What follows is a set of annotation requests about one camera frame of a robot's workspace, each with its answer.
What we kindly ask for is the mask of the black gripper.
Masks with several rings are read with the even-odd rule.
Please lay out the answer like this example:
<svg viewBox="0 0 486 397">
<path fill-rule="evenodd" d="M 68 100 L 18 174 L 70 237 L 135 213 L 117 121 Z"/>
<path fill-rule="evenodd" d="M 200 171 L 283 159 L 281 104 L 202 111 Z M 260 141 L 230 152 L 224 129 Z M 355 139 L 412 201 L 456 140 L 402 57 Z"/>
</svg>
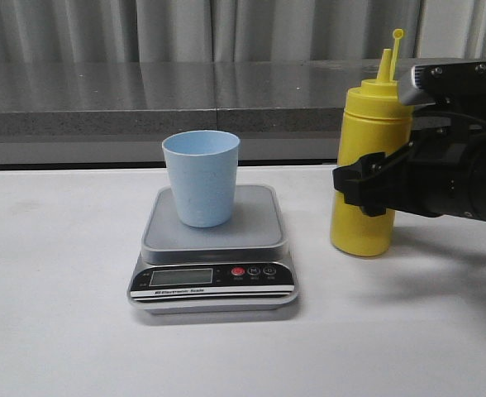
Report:
<svg viewBox="0 0 486 397">
<path fill-rule="evenodd" d="M 449 124 L 414 138 L 407 172 L 412 198 L 428 216 L 486 219 L 486 122 L 424 108 L 415 115 L 443 117 Z M 334 188 L 368 217 L 406 211 L 406 159 L 400 151 L 363 155 L 332 171 Z"/>
</svg>

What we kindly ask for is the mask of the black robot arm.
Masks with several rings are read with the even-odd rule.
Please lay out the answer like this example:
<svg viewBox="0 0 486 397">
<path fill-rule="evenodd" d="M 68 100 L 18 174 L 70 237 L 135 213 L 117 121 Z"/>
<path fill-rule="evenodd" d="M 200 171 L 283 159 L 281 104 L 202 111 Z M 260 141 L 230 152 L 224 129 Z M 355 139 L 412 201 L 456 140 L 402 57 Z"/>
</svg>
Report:
<svg viewBox="0 0 486 397">
<path fill-rule="evenodd" d="M 412 132 L 391 155 L 361 156 L 334 170 L 334 187 L 367 216 L 389 209 L 486 222 L 486 97 L 419 108 L 447 125 Z"/>
</svg>

